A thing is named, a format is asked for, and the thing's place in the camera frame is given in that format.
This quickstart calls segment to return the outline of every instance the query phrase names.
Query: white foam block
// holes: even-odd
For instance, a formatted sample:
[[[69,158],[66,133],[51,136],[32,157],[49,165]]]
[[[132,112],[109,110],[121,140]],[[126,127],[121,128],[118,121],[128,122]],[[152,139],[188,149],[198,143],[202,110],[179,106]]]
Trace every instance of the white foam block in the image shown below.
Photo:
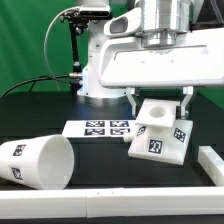
[[[0,191],[0,219],[86,217],[87,190]]]
[[[223,214],[224,191],[215,187],[141,188],[88,194],[87,217]]]
[[[192,121],[175,120],[172,128],[139,126],[128,154],[131,157],[182,165]]]
[[[210,147],[199,147],[198,162],[216,186],[224,186],[224,161]]]
[[[136,119],[137,125],[172,127],[178,101],[145,99]]]

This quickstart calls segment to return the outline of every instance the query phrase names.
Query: white cup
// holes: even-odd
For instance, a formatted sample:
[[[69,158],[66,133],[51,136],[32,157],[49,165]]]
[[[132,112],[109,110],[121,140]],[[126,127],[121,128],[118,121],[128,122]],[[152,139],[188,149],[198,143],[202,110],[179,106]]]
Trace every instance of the white cup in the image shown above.
[[[61,190],[74,169],[74,153],[61,135],[6,142],[0,146],[0,177],[43,190]]]

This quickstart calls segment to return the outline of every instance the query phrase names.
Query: black table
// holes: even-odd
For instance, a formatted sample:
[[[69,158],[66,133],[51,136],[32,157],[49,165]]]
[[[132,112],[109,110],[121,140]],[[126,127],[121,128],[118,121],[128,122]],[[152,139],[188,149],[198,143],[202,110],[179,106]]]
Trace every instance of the black table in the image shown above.
[[[168,94],[165,98],[178,98]],[[17,139],[61,134],[67,120],[128,120],[131,106],[99,106],[78,101],[68,92],[15,93],[0,100],[0,144]],[[209,145],[223,158],[224,113],[197,94],[190,107],[194,121],[183,166],[128,157],[122,138],[69,139],[76,165],[67,189],[111,187],[214,186],[197,162],[199,145]],[[29,189],[0,179],[0,190]],[[97,219],[32,220],[32,223],[220,223],[224,215],[121,217]],[[4,223],[26,223],[4,220]]]

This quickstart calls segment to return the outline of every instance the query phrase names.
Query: metal bracket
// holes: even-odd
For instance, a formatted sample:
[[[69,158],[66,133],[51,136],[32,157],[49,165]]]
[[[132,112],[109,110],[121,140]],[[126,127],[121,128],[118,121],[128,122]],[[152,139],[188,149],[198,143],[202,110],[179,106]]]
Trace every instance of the metal bracket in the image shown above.
[[[193,86],[184,87],[183,94],[186,96],[180,105],[180,118],[186,119],[187,116],[189,115],[188,107],[191,101],[193,100],[194,87]]]
[[[127,98],[132,106],[132,116],[136,117],[136,107],[140,106],[140,103],[137,99],[137,96],[139,96],[139,89],[138,88],[127,88]]]

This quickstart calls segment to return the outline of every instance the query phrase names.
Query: green backdrop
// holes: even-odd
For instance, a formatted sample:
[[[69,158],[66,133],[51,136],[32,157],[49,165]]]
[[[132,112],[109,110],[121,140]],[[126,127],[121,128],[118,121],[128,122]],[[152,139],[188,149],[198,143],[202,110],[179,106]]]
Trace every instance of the green backdrop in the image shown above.
[[[52,19],[62,10],[73,7],[74,0],[0,0],[0,94],[10,86],[28,79],[50,75],[44,61],[43,44]],[[115,16],[125,6],[113,5]],[[82,66],[87,60],[87,33],[78,38]],[[56,75],[72,69],[68,24],[58,21],[49,37],[48,56]],[[28,91],[29,85],[16,91]],[[60,89],[68,91],[66,84]],[[55,82],[36,84],[33,91],[57,91]],[[224,108],[223,88],[199,89],[199,92]]]

